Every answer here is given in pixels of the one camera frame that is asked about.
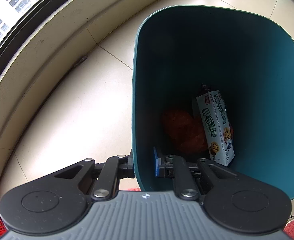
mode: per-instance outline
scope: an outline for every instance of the cookie package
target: cookie package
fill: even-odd
[[[210,158],[227,166],[235,154],[222,95],[216,90],[205,93],[196,100],[205,129]]]

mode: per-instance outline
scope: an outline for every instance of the trash can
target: trash can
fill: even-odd
[[[154,147],[170,151],[162,112],[191,105],[207,84],[220,90],[234,129],[229,167],[294,198],[294,41],[279,25],[226,8],[162,9],[138,30],[133,75],[133,156],[143,190],[172,188],[155,177]]]

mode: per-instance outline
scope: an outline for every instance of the fuzzy pink slipper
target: fuzzy pink slipper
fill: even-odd
[[[140,188],[134,187],[134,188],[129,188],[127,189],[128,191],[141,191]]]
[[[284,230],[283,230],[289,237],[291,237],[292,239],[294,239],[294,219],[289,221]]]

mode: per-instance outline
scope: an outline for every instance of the white crosshair mark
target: white crosshair mark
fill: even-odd
[[[143,197],[144,199],[147,199],[147,198],[150,198],[150,195],[149,195],[148,193],[145,193],[144,195],[142,195],[142,197]]]

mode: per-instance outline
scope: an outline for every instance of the red logo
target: red logo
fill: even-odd
[[[207,104],[207,105],[210,104],[209,96],[208,95],[204,97],[204,100],[205,100],[205,104]]]

